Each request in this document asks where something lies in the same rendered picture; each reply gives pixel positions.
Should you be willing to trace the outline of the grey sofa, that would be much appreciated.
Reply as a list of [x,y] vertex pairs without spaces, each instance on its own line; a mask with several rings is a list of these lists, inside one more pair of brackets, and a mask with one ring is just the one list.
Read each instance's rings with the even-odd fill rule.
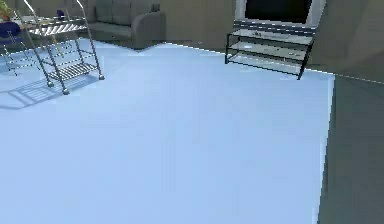
[[166,40],[166,16],[160,0],[88,0],[88,29],[79,37],[142,50]]

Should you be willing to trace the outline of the black glass television stand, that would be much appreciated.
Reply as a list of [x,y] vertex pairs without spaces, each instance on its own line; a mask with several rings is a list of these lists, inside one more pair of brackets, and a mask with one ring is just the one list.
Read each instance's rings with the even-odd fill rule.
[[225,63],[281,72],[301,79],[314,44],[315,28],[235,21],[226,35]]

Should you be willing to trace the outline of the blue chair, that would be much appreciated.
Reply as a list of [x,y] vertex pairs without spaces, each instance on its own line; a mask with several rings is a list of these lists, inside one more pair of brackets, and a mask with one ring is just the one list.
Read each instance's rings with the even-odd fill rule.
[[12,58],[11,53],[8,51],[8,46],[25,46],[23,39],[19,36],[20,33],[21,28],[16,22],[0,22],[0,49],[2,50],[1,55],[4,58],[8,70],[13,71],[15,75],[17,75],[16,70],[18,69],[18,66],[13,65],[14,59]]

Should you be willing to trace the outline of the green house plant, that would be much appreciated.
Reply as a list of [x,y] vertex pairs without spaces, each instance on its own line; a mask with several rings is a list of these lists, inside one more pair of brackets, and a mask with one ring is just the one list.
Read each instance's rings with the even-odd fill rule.
[[0,0],[0,17],[4,21],[10,21],[13,13],[13,9],[6,4],[5,0]]

